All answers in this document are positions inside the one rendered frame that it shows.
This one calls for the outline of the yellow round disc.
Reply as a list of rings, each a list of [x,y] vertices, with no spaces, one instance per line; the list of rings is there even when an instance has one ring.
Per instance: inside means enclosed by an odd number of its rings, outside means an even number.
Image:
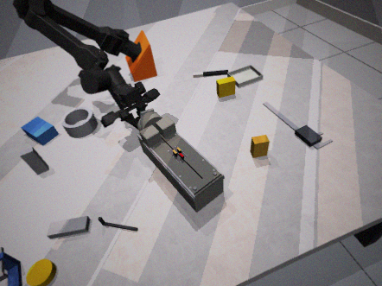
[[[29,286],[47,286],[52,282],[56,273],[56,267],[53,262],[43,258],[34,263],[26,275],[26,281]]]

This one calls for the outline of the blue rectangular block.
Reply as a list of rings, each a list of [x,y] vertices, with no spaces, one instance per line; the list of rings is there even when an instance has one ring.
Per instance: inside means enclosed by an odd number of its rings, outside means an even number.
[[[24,130],[29,137],[43,146],[59,135],[53,125],[38,117],[22,126],[21,129]]]

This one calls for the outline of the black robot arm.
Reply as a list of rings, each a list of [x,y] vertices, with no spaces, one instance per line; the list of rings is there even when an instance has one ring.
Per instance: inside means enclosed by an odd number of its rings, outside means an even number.
[[[118,56],[121,52],[130,56],[134,63],[142,52],[141,42],[136,44],[128,40],[129,34],[122,29],[101,28],[53,5],[50,0],[14,0],[13,6],[28,27],[37,29],[74,57],[76,64],[83,69],[78,76],[87,94],[109,92],[125,83],[120,73],[121,67],[112,64],[105,68],[109,61],[106,53]],[[61,26],[96,41],[100,49],[82,43]],[[136,83],[134,87],[131,84],[126,86],[127,89],[123,91],[120,88],[116,90],[122,106],[143,99],[141,94],[146,90],[142,82]]]

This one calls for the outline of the grey hollow cylinder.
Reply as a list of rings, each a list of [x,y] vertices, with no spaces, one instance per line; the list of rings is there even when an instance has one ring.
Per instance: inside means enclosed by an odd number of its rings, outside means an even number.
[[[76,124],[81,120],[85,121],[80,124]],[[87,107],[72,109],[62,116],[60,123],[67,131],[68,135],[74,138],[88,136],[98,125],[92,110]]]

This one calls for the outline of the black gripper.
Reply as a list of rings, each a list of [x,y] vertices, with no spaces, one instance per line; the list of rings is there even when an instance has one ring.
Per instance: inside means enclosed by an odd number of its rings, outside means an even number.
[[[121,118],[121,122],[125,121],[125,122],[133,125],[135,128],[137,128],[138,122],[133,117],[132,113],[129,113],[129,111],[132,111],[136,108],[137,109],[136,113],[141,118],[140,112],[145,111],[145,108],[148,106],[148,103],[157,99],[161,95],[159,93],[159,91],[157,91],[157,89],[153,88],[143,95],[143,99],[134,102],[133,103],[134,105],[125,104],[122,106],[118,101],[118,94],[117,94],[116,90],[118,88],[120,88],[121,91],[123,91],[123,90],[127,89],[126,85],[127,85],[127,83],[125,82],[123,84],[120,84],[120,85],[114,87],[112,90],[109,91],[109,93],[112,95],[112,97],[114,98],[114,100],[118,104],[120,111],[117,111],[117,112],[111,111],[110,113],[101,117],[100,123],[102,125],[104,125],[105,128],[110,126],[111,124],[114,124],[114,122],[117,118]],[[145,104],[145,103],[147,103],[147,104]]]

